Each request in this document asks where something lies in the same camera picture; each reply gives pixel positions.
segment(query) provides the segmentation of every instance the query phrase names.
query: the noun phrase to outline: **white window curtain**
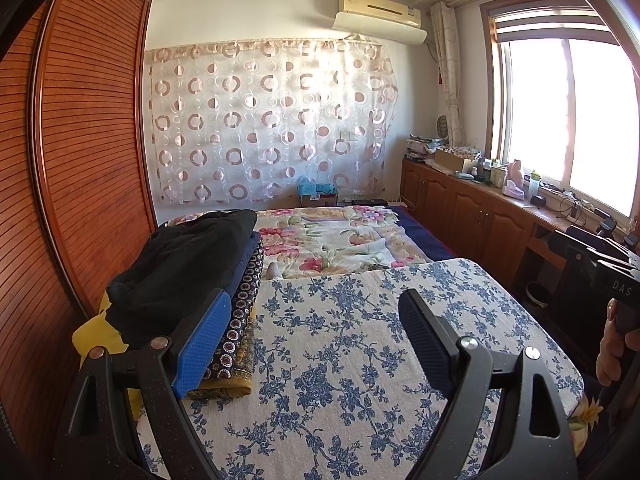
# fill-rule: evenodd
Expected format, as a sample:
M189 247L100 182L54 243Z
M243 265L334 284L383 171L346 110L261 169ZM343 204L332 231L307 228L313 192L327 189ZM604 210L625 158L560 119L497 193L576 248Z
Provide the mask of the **white window curtain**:
M369 41L259 40L147 52L145 91L165 205L251 207L307 176L338 195L384 190L398 86Z
M436 51L440 60L440 74L444 86L447 109L447 129L449 143L453 146L465 145L465 133L460 117L460 43L456 13L444 2L431 6L431 21L435 36Z

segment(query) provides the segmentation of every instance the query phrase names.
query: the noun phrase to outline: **wooden wardrobe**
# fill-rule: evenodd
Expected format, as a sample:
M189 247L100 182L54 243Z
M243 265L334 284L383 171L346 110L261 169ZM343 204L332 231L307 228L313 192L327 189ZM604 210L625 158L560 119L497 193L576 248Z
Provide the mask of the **wooden wardrobe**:
M41 473L71 335L156 227L140 116L151 0L47 0L0 62L0 400Z

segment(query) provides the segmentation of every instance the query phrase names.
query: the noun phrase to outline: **metal bolt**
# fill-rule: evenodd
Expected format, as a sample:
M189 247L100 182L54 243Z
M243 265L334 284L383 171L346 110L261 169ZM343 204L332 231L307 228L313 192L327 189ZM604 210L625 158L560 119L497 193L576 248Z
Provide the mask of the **metal bolt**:
M89 357L91 359L100 359L104 355L104 348L101 346L94 346L89 350Z
M169 344L169 340L164 336L155 337L151 340L151 348L154 350L162 350Z
M529 358L529 359L540 359L540 350L538 350L537 348L533 348L533 346L527 346L524 349L524 354Z
M478 341L467 336L460 340L460 345L467 350L473 350L474 348L478 348Z

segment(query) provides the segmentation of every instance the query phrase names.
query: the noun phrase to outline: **window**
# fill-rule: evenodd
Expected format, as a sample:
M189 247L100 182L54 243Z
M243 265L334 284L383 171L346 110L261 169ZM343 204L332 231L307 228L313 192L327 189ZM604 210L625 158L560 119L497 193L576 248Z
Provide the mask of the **window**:
M584 3L519 7L495 12L492 23L502 83L498 156L628 219L640 136L630 61Z

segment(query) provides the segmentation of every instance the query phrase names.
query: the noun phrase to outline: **blue gripper pad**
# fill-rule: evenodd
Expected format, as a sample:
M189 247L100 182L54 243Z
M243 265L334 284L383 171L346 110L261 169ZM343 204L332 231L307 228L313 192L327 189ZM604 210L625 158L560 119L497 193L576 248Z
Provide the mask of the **blue gripper pad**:
M459 355L455 342L415 289L400 295L398 315L429 384L449 399L456 389L451 379L452 361Z
M231 298L221 290L178 354L171 386L179 399L199 386L230 318Z

